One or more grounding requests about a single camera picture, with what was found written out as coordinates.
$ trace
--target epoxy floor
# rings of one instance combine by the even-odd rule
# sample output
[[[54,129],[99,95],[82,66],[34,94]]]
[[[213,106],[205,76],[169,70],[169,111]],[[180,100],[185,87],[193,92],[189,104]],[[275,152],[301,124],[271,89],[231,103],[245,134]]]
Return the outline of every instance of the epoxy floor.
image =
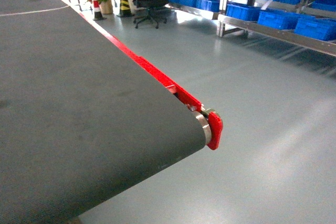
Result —
[[[258,34],[218,38],[216,22],[182,12],[158,30],[114,15],[98,23],[225,128],[218,150],[91,209],[84,224],[336,223],[334,58]]]

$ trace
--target conveyor belt surface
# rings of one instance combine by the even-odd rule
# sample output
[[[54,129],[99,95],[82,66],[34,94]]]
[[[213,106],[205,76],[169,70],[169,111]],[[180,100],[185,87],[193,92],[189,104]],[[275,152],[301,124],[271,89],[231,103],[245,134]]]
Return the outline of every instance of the conveyor belt surface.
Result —
[[[64,6],[0,0],[3,224],[70,219],[205,145],[184,104]]]

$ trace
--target traffic cone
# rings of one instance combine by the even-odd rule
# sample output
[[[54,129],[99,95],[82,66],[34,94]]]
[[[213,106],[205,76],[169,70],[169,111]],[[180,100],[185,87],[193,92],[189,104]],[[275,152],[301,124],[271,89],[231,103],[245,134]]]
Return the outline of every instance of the traffic cone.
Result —
[[[93,2],[93,9],[94,9],[94,11],[95,11],[95,17],[93,18],[93,20],[102,20],[102,19],[106,19],[106,18],[104,18],[103,15],[101,14],[98,0],[92,0],[92,2]]]
[[[120,11],[118,17],[125,18],[133,16],[131,13],[130,3],[128,0],[120,0]]]

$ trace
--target red end bracket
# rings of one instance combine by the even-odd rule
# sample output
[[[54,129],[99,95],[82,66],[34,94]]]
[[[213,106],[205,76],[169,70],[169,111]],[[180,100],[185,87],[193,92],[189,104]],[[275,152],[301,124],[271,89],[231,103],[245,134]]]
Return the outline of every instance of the red end bracket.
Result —
[[[211,140],[208,143],[208,147],[215,150],[219,147],[219,142],[221,139],[221,133],[223,130],[223,123],[221,117],[212,109],[205,110],[203,104],[189,94],[185,89],[173,81],[170,77],[160,71],[156,66],[151,64],[145,58],[136,55],[132,52],[125,44],[120,40],[110,35],[101,26],[92,20],[86,18],[82,13],[79,15],[84,18],[90,25],[92,25],[96,30],[103,34],[109,41],[111,41],[115,46],[117,46],[121,51],[123,51],[128,57],[134,60],[140,67],[146,70],[150,75],[152,75],[158,82],[164,85],[172,94],[174,94],[182,103],[184,103],[191,111],[197,111],[201,113],[208,121],[211,129]]]

